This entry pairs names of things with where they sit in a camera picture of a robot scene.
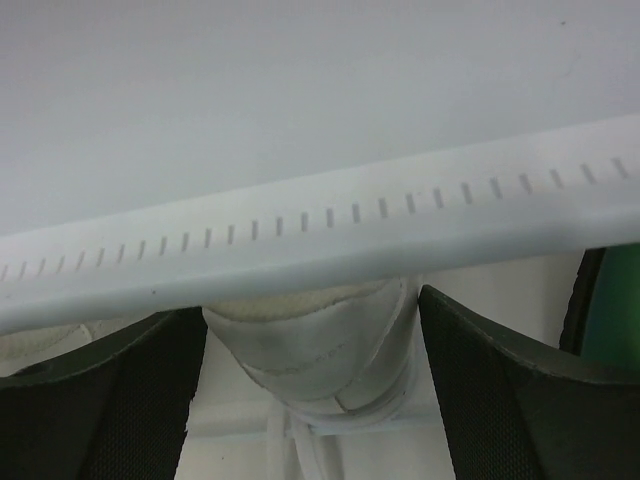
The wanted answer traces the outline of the white sneaker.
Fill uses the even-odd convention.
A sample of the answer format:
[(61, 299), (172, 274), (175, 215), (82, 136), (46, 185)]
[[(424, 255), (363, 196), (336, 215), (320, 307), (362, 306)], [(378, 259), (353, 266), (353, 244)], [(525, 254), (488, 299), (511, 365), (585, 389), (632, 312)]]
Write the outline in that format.
[(134, 318), (120, 318), (2, 335), (1, 377), (81, 348), (136, 322)]
[(392, 278), (296, 294), (221, 301), (204, 320), (248, 377), (272, 398), (267, 476), (285, 476), (285, 435), (302, 474), (324, 479), (311, 430), (375, 425), (416, 383), (418, 285)]

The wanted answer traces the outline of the white plastic shoe cabinet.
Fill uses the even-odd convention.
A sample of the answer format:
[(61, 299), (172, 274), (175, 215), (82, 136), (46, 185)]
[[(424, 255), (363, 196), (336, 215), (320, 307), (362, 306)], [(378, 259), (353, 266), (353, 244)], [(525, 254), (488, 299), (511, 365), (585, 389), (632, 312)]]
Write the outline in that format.
[(5, 1), (1, 328), (639, 238), (635, 1)]

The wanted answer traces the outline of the green pointed shoe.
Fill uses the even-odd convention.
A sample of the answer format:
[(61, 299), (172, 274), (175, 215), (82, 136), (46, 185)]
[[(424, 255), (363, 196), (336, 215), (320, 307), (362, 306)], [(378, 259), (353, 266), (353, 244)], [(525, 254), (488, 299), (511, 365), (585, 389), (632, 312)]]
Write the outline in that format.
[(559, 348), (605, 365), (639, 368), (639, 246), (587, 250)]

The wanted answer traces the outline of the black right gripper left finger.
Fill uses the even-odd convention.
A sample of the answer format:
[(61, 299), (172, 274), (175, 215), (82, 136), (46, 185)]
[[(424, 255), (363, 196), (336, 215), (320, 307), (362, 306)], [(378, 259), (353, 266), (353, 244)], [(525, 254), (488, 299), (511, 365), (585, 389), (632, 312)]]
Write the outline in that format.
[(155, 313), (1, 381), (4, 479), (172, 479), (207, 327)]

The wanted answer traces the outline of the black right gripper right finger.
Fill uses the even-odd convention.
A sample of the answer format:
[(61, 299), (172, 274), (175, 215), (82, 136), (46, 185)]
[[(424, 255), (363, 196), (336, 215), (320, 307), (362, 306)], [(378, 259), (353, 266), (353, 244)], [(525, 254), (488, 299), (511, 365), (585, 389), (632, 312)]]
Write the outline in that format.
[(638, 478), (638, 373), (550, 347), (428, 285), (419, 312), (456, 478)]

